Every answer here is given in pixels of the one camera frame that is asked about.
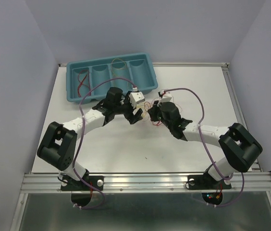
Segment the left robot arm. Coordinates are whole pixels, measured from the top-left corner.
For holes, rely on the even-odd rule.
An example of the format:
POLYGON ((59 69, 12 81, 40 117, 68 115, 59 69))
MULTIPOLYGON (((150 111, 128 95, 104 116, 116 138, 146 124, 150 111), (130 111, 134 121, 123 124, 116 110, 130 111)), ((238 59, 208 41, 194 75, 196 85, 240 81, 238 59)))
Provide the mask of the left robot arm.
POLYGON ((137 106, 144 101, 143 93, 137 89, 123 94, 120 88, 111 87, 106 97, 87 113, 62 124, 50 123, 37 156, 72 178, 72 184, 77 189, 85 189, 89 172, 76 161, 84 135, 107 125, 116 115, 123 115, 130 124, 142 120, 142 110, 137 106))

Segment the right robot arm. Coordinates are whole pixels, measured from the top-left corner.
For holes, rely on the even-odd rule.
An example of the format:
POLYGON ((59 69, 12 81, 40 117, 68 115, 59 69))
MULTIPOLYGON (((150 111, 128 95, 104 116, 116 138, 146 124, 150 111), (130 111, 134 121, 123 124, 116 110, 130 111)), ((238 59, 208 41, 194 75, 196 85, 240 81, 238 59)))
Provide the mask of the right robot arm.
POLYGON ((210 144, 223 151, 224 157, 217 162, 212 161, 203 174, 203 183, 209 188, 235 172, 247 172, 263 151, 260 143, 240 123, 229 127, 200 125, 181 117, 172 102, 155 101, 148 114, 151 121, 161 122, 178 140, 198 141, 205 150, 210 144))

